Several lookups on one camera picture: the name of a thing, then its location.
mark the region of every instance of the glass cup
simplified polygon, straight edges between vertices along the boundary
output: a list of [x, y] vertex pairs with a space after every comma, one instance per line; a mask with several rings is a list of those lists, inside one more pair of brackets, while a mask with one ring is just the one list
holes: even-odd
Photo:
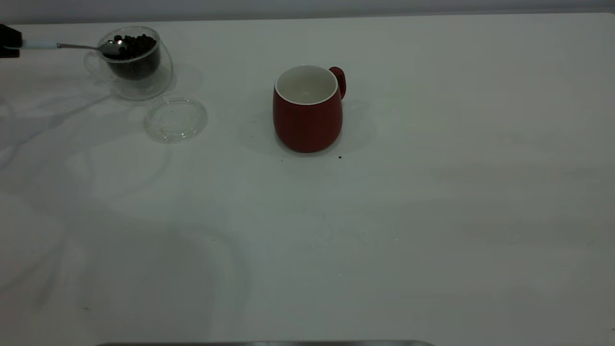
[[129, 100], [146, 100], [166, 90], [173, 76], [173, 63], [160, 35], [145, 26], [129, 26], [104, 35], [101, 44], [113, 40], [116, 35], [141, 36], [145, 34], [156, 40], [156, 45], [135, 58], [117, 60], [105, 57], [94, 50], [85, 55], [85, 68], [103, 80], [112, 93]]

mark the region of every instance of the black object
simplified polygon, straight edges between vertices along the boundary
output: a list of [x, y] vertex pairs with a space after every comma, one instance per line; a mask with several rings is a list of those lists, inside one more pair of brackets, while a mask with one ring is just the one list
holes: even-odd
[[[122, 36], [116, 35], [113, 39], [115, 41], [122, 40], [126, 45], [126, 48], [120, 48], [119, 54], [104, 54], [106, 58], [120, 60], [118, 62], [107, 62], [113, 73], [129, 81], [140, 81], [154, 74], [160, 65], [160, 48], [157, 47], [154, 51], [151, 51], [156, 46], [155, 39], [145, 34], [136, 38], [124, 36], [123, 39]], [[133, 62], [121, 61], [138, 58], [145, 54], [147, 55]]]
[[0, 58], [19, 58], [19, 49], [6, 49], [7, 47], [21, 47], [22, 33], [0, 24]]

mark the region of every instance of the mug rim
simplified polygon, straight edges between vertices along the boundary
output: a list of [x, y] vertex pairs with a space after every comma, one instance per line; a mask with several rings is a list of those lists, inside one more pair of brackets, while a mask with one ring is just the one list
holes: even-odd
[[99, 51], [96, 51], [96, 53], [98, 53], [98, 55], [106, 62], [110, 62], [110, 63], [128, 63], [128, 62], [134, 62], [137, 61], [143, 57], [148, 56], [149, 54], [151, 54], [152, 52], [154, 52], [158, 46], [160, 46], [160, 34], [158, 33], [158, 31], [148, 27], [148, 26], [141, 26], [141, 25], [134, 25], [134, 26], [125, 26], [123, 28], [118, 28], [112, 31], [109, 31], [108, 33], [106, 33], [103, 38], [101, 38], [98, 41], [98, 45], [100, 46], [101, 44], [103, 44], [105, 42], [105, 37], [107, 36], [114, 36], [114, 34], [122, 31], [122, 30], [126, 30], [126, 29], [147, 29], [147, 30], [151, 30], [155, 35], [156, 35], [156, 44], [154, 45], [154, 47], [152, 47], [152, 49], [148, 50], [147, 53], [139, 55], [138, 57], [134, 57], [134, 58], [130, 58], [130, 59], [124, 59], [124, 60], [120, 60], [120, 59], [111, 59], [108, 57], [105, 57], [104, 54], [102, 54]]
[[[277, 83], [280, 81], [280, 78], [281, 78], [281, 77], [282, 77], [282, 76], [283, 76], [286, 72], [289, 72], [290, 70], [294, 70], [295, 68], [305, 68], [305, 67], [316, 67], [316, 68], [318, 68], [318, 69], [320, 69], [320, 70], [324, 70], [324, 71], [327, 71], [327, 72], [329, 72], [329, 73], [330, 73], [331, 77], [333, 77], [333, 80], [335, 81], [335, 88], [333, 89], [333, 92], [331, 93], [331, 95], [327, 96], [327, 98], [325, 98], [325, 99], [323, 99], [323, 100], [321, 100], [321, 101], [318, 101], [318, 102], [312, 102], [312, 103], [299, 103], [299, 102], [294, 102], [294, 101], [291, 101], [291, 100], [287, 99], [286, 97], [284, 97], [284, 96], [282, 95], [282, 93], [280, 93], [280, 92], [278, 91], [278, 88], [277, 88]], [[330, 99], [330, 98], [332, 98], [332, 97], [335, 95], [335, 93], [338, 91], [338, 89], [339, 89], [338, 78], [335, 76], [335, 74], [334, 74], [333, 72], [331, 72], [331, 70], [329, 70], [329, 69], [327, 69], [327, 68], [324, 68], [324, 67], [320, 67], [320, 66], [316, 66], [316, 65], [307, 65], [307, 64], [297, 65], [297, 66], [293, 66], [293, 67], [291, 67], [291, 68], [287, 69], [286, 71], [282, 72], [282, 73], [281, 73], [281, 74], [277, 77], [276, 82], [274, 83], [274, 90], [276, 91], [276, 94], [277, 94], [279, 97], [281, 97], [281, 98], [282, 98], [282, 100], [284, 100], [284, 101], [286, 101], [286, 102], [289, 102], [289, 103], [292, 103], [292, 104], [294, 104], [294, 105], [299, 105], [299, 106], [313, 106], [313, 105], [318, 105], [318, 104], [320, 104], [320, 103], [323, 103], [323, 102], [329, 101], [329, 99]]]

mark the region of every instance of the mug handle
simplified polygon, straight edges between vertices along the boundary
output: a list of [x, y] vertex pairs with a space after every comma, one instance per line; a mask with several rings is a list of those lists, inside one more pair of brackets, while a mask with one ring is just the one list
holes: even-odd
[[101, 67], [101, 61], [98, 54], [95, 52], [86, 53], [83, 64], [85, 65], [85, 69], [94, 77], [98, 78], [98, 80], [102, 82], [111, 82], [112, 78], [109, 76], [105, 76], [105, 72]]
[[341, 94], [343, 99], [344, 95], [346, 95], [346, 76], [344, 75], [344, 71], [342, 71], [342, 69], [339, 67], [331, 67], [329, 71], [333, 72], [335, 78], [337, 78], [339, 84], [339, 93]]

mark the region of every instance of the mug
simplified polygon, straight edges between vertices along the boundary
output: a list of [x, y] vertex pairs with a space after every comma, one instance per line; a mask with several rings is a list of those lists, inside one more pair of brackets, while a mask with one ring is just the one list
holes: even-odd
[[285, 71], [274, 85], [273, 123], [278, 138], [302, 153], [325, 149], [342, 130], [344, 94], [346, 77], [338, 67], [301, 65]]
[[129, 100], [146, 100], [166, 90], [173, 76], [173, 63], [160, 35], [145, 26], [130, 26], [104, 35], [98, 45], [119, 36], [146, 35], [156, 42], [154, 47], [141, 56], [127, 60], [116, 60], [99, 51], [85, 55], [85, 68], [103, 80], [111, 92]]

